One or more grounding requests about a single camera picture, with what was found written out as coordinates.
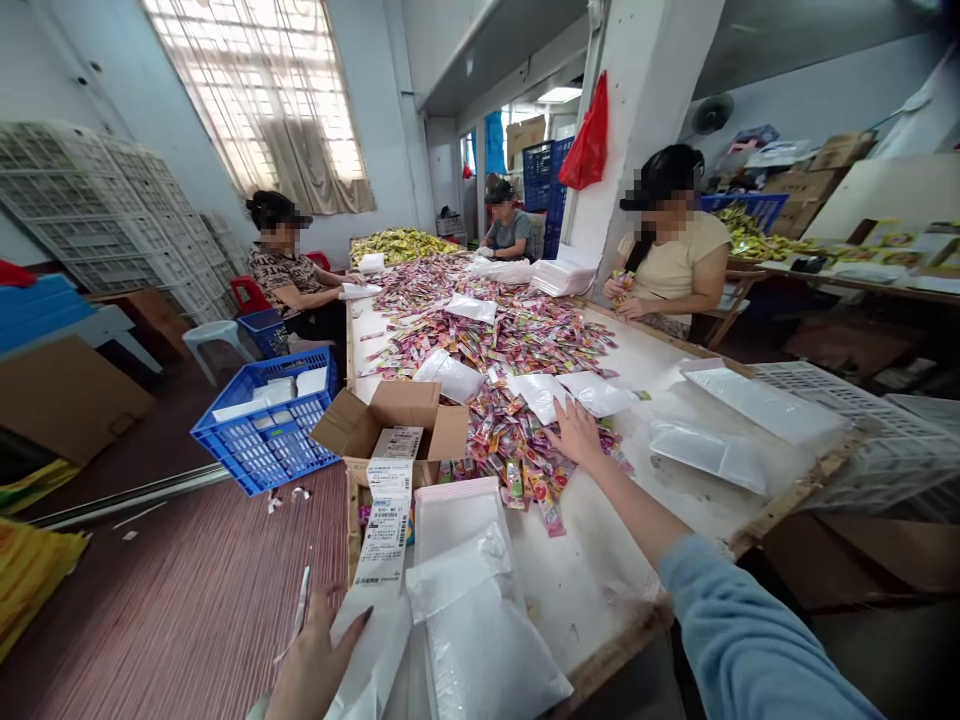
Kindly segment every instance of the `red stool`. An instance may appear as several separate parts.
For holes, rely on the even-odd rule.
[[[318,250],[316,252],[306,253],[306,255],[314,262],[314,264],[319,265],[327,272],[330,272],[330,262],[327,260],[327,256],[322,252]]]
[[[263,296],[263,290],[249,275],[242,275],[231,280],[230,289],[233,291],[233,298],[237,301],[237,305],[240,306],[241,315],[269,310],[271,307]]]

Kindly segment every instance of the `window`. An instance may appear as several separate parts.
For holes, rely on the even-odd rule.
[[[233,176],[249,195],[283,188],[309,152],[291,135],[315,133],[320,162],[340,183],[365,180],[336,44],[322,0],[144,0],[167,54]],[[317,162],[307,160],[306,165]]]

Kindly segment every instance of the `pile of candy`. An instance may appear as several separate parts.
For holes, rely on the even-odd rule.
[[[350,247],[353,264],[368,253],[383,253],[388,265],[407,262],[428,255],[455,253],[462,250],[446,240],[434,237],[414,228],[395,228],[374,233],[367,238],[357,238]]]
[[[470,404],[469,456],[441,464],[441,482],[497,475],[505,483],[502,493],[508,506],[526,509],[536,498],[550,536],[563,534],[554,502],[575,466],[553,449],[537,416],[508,388],[507,378],[580,370],[615,377],[617,373],[598,367],[607,348],[617,347],[613,332],[584,321],[574,301],[465,276],[464,264],[463,258],[430,258],[396,268],[377,281],[384,290],[374,307],[390,317],[387,329],[396,334],[387,347],[366,358],[376,365],[359,377],[379,373],[385,380],[410,379],[435,347],[486,374],[489,382]],[[496,301],[495,323],[445,312],[454,292]],[[632,472],[620,450],[620,436],[601,424],[600,439],[604,450]]]

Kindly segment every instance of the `ceiling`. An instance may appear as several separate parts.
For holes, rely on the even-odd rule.
[[[929,29],[910,0],[727,0],[693,99]]]

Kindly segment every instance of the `worker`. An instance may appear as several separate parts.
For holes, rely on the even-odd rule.
[[[639,181],[620,200],[634,222],[618,247],[616,269],[603,294],[620,317],[686,339],[692,313],[714,310],[723,295],[730,251],[724,224],[700,211],[703,155],[671,145],[650,158]]]
[[[568,397],[566,407],[556,399],[553,404],[560,434],[545,429],[550,442],[600,486],[673,599],[707,717],[882,720],[796,615],[603,452],[597,422],[579,402]],[[268,720],[322,718],[369,619],[368,610],[333,647],[333,611],[325,597],[315,603],[320,607],[311,606],[307,627],[281,668]]]
[[[530,217],[513,206],[516,199],[513,186],[506,180],[498,182],[487,195],[487,203],[492,207],[493,225],[480,243],[477,250],[480,255],[492,260],[536,260]]]
[[[347,309],[339,299],[345,282],[366,284],[362,275],[335,275],[300,254],[300,230],[313,218],[301,215],[292,200],[258,190],[247,209],[260,231],[250,250],[250,273],[290,333],[303,340],[333,340],[341,378],[347,371]]]

